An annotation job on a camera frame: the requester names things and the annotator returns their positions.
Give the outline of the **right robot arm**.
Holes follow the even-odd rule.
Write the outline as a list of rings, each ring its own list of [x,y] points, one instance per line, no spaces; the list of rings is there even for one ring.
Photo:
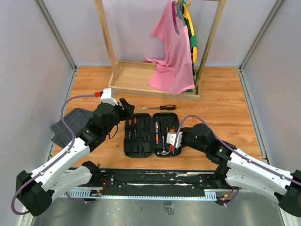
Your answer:
[[[265,196],[287,213],[301,216],[301,172],[289,172],[266,164],[227,143],[203,123],[168,131],[166,141],[178,149],[190,147],[217,164],[213,183],[218,188],[242,188]]]

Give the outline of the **green yellow hangers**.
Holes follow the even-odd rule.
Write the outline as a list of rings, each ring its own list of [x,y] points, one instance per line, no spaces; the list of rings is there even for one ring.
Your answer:
[[[177,4],[180,8],[180,12],[183,16],[184,23],[188,28],[188,36],[189,36],[189,41],[190,41],[190,51],[191,51],[191,60],[192,60],[192,74],[195,77],[196,72],[194,69],[194,63],[197,61],[197,48],[198,48],[198,43],[197,43],[197,36],[194,31],[193,27],[193,22],[189,13],[189,6],[191,5],[192,1],[190,1],[188,4],[184,0],[178,0]]]

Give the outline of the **silver orange utility knife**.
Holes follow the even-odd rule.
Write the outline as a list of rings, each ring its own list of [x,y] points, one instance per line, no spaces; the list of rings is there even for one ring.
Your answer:
[[[159,144],[159,134],[158,134],[158,122],[155,121],[155,136],[156,136],[156,144]]]

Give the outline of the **claw hammer black grip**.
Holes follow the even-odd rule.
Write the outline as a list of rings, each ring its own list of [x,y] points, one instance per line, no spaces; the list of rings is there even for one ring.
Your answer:
[[[161,151],[157,151],[157,155],[168,155],[170,154],[170,151],[166,151],[166,147],[165,147],[165,136],[162,135],[162,150]]]

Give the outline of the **left aluminium frame post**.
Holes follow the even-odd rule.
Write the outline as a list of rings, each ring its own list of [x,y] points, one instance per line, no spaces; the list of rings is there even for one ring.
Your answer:
[[[60,32],[45,4],[45,2],[43,0],[35,0],[35,3],[38,7],[38,9],[40,10],[44,20],[46,21],[47,25],[49,26],[58,46],[60,47],[63,55],[65,56],[68,64],[70,65],[70,67],[72,68],[73,71],[77,70],[77,66],[69,52],[69,50],[67,49],[67,46],[64,42],[64,40],[62,39]]]

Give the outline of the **black plastic tool case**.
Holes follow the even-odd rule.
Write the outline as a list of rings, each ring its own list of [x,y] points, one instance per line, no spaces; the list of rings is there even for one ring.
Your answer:
[[[137,118],[136,140],[134,138],[134,117]],[[182,149],[179,147],[173,148],[177,129],[179,127],[178,116],[175,113],[136,113],[131,119],[131,135],[128,140],[128,120],[125,122],[125,138],[124,152],[125,155],[131,158],[147,158],[152,154],[158,157],[174,157],[178,156]],[[156,136],[144,136],[144,133],[155,132],[155,121],[158,122],[158,131],[167,132],[166,128],[175,126],[175,132],[168,132],[165,136],[166,151],[170,151],[168,155],[157,155],[157,151],[162,150],[162,135],[159,136],[159,144],[156,144]]]

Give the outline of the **right aluminium frame post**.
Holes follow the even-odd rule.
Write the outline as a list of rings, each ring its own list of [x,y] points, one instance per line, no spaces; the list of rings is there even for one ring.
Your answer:
[[[251,59],[253,53],[255,52],[256,48],[260,44],[262,38],[264,37],[265,33],[271,26],[272,22],[276,18],[279,10],[281,9],[282,5],[285,3],[285,0],[277,0],[273,5],[272,9],[270,10],[267,18],[265,19],[263,25],[261,26],[258,34],[256,35],[253,43],[251,44],[246,56],[244,57],[241,65],[239,66],[239,70],[243,71],[246,65],[248,64],[249,60]]]

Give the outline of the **dark grey folded cloth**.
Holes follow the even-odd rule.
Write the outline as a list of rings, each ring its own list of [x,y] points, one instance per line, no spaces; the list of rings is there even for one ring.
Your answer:
[[[92,111],[75,108],[64,116],[64,121],[74,134],[77,134],[80,129],[87,124],[88,120],[92,117],[92,114]],[[65,148],[71,142],[72,135],[61,120],[52,125],[50,128],[55,134],[51,139],[53,143],[61,148]]]

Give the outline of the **wooden clothes rack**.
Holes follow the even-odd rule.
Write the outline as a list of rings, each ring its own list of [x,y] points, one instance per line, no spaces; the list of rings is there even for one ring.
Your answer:
[[[172,95],[169,92],[160,91],[147,85],[155,72],[156,64],[135,62],[135,61],[117,61],[113,51],[113,45],[107,25],[105,10],[101,0],[95,0],[95,9],[98,14],[99,22],[102,28],[103,39],[106,45],[109,61],[112,67],[112,74],[108,84],[109,88],[116,92],[128,93],[141,96],[175,98],[180,100],[199,101],[201,99],[201,75],[205,68],[206,61],[216,34],[216,30],[222,16],[226,1],[219,0],[214,15],[213,23],[208,35],[204,53],[196,75],[196,88],[192,92],[184,92],[179,95]]]

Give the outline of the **aluminium frame post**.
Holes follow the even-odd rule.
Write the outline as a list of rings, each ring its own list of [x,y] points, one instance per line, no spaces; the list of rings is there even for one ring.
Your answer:
[[[49,26],[58,46],[60,47],[63,55],[65,56],[68,64],[70,65],[70,67],[72,68],[73,71],[77,70],[77,66],[69,52],[69,50],[67,49],[67,46],[64,42],[64,40],[62,39],[60,32],[45,4],[45,2],[43,0],[35,0],[35,3],[38,7],[38,9],[40,10],[44,20],[46,21],[47,25]]]
[[[264,37],[265,33],[271,26],[272,22],[276,18],[279,10],[281,9],[282,5],[285,3],[285,0],[277,0],[273,5],[272,9],[270,10],[267,18],[265,19],[263,25],[261,26],[258,34],[256,35],[253,43],[251,44],[246,56],[244,57],[241,65],[239,66],[239,70],[243,71],[246,65],[248,64],[249,60],[251,59],[253,53],[255,52],[256,48],[260,44],[262,38]]]

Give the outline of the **pink t-shirt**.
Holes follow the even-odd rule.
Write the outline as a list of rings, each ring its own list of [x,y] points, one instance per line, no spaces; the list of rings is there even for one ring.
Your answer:
[[[176,12],[176,2],[169,0],[150,33],[163,42],[165,59],[144,58],[157,65],[148,86],[173,95],[195,88],[188,28],[176,18]]]

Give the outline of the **small orange black screwdriver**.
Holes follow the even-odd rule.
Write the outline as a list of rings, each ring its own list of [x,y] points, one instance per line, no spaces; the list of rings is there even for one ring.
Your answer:
[[[136,140],[136,132],[137,132],[137,118],[134,117],[134,138]]]

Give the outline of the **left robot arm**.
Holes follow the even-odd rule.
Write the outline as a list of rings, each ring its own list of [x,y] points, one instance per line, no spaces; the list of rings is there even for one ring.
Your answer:
[[[71,141],[66,147],[30,173],[23,170],[17,175],[16,191],[11,201],[11,209],[16,215],[22,215],[15,209],[16,200],[26,208],[26,214],[39,216],[56,198],[71,189],[80,185],[96,186],[101,182],[101,169],[91,161],[84,162],[72,172],[68,169],[102,144],[121,121],[133,118],[135,106],[124,98],[117,101],[111,88],[92,96],[99,97],[101,102],[77,133],[61,119],[71,133]]]

